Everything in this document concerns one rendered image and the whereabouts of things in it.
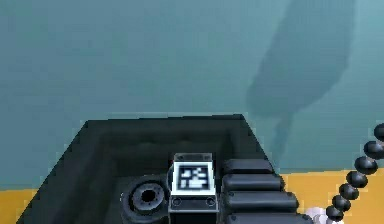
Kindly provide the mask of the black beaded lamp post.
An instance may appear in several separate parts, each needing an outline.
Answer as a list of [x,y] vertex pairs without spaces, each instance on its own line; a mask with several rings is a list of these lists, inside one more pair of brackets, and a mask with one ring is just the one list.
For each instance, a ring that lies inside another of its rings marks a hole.
[[378,171],[378,160],[384,160],[384,123],[374,128],[375,140],[364,144],[364,156],[355,159],[355,169],[346,175],[346,182],[332,198],[332,204],[323,208],[308,209],[313,224],[343,224],[343,218],[351,208],[351,202],[359,197],[359,190],[368,185],[368,176]]

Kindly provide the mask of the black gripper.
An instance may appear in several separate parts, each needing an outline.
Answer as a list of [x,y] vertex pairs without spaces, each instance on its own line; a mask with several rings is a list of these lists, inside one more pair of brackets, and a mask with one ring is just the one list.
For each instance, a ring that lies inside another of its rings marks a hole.
[[167,224],[169,195],[165,174],[133,179],[120,195],[122,223]]

